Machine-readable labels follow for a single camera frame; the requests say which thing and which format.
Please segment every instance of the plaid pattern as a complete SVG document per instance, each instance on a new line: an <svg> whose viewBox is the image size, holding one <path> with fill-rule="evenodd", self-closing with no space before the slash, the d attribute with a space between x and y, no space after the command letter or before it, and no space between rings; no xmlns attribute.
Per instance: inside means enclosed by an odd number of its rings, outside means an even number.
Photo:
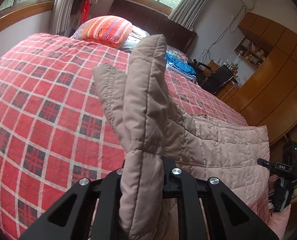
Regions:
<svg viewBox="0 0 297 240"><path fill-rule="evenodd" d="M101 179L121 167L125 152L103 114L92 68L109 63L126 72L128 60L104 45L49 34L28 37L0 59L0 227L9 239L80 178ZM165 79L189 113L247 125L179 74L166 71ZM268 216L258 203L254 210Z"/></svg>

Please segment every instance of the black office chair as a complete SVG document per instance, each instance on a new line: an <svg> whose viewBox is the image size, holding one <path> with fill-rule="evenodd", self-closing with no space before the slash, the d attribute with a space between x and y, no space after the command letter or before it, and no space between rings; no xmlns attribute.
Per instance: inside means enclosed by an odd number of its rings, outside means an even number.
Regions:
<svg viewBox="0 0 297 240"><path fill-rule="evenodd" d="M220 91L221 87L231 80L235 80L233 73L226 66L221 66L204 80L201 88L215 95Z"/></svg>

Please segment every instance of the metal screw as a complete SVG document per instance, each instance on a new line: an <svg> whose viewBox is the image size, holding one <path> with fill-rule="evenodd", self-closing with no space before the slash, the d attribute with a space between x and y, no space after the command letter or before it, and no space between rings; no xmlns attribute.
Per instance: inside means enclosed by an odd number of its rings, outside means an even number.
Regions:
<svg viewBox="0 0 297 240"><path fill-rule="evenodd" d="M219 179L216 177L210 178L210 184L216 185L219 183Z"/></svg>
<svg viewBox="0 0 297 240"><path fill-rule="evenodd" d="M118 175L122 175L123 174L123 168L118 169L116 172L117 172Z"/></svg>
<svg viewBox="0 0 297 240"><path fill-rule="evenodd" d="M89 182L90 182L89 179L82 178L82 179L80 179L79 184L82 185L82 186L85 186L85 185L89 184Z"/></svg>
<svg viewBox="0 0 297 240"><path fill-rule="evenodd" d="M174 169L172 170L172 173L175 174L175 175L179 175L179 174L182 173L182 170L179 169L179 168L174 168Z"/></svg>

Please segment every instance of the triangular cutout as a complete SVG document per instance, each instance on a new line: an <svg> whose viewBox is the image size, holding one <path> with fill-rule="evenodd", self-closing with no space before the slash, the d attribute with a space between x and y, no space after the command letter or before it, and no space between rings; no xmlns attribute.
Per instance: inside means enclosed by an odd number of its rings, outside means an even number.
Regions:
<svg viewBox="0 0 297 240"><path fill-rule="evenodd" d="M48 222L58 225L60 227L66 226L69 215L71 214L74 206L76 194L72 194L69 198L63 202L49 217Z"/></svg>
<svg viewBox="0 0 297 240"><path fill-rule="evenodd" d="M238 226L249 221L249 217L239 208L239 206L230 199L225 193L221 193L229 219L233 226Z"/></svg>

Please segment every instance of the beige quilted jacket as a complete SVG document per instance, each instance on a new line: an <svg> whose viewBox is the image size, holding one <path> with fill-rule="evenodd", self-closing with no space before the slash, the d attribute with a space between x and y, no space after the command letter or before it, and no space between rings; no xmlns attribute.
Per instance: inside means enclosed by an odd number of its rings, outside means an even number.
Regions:
<svg viewBox="0 0 297 240"><path fill-rule="evenodd" d="M127 152L121 238L178 239L175 200L162 200L162 155L195 178L220 178L248 206L267 193L269 171L257 165L269 159L266 127L188 114L168 93L165 51L164 36L154 35L132 52L128 75L108 64L93 69L105 116Z"/></svg>

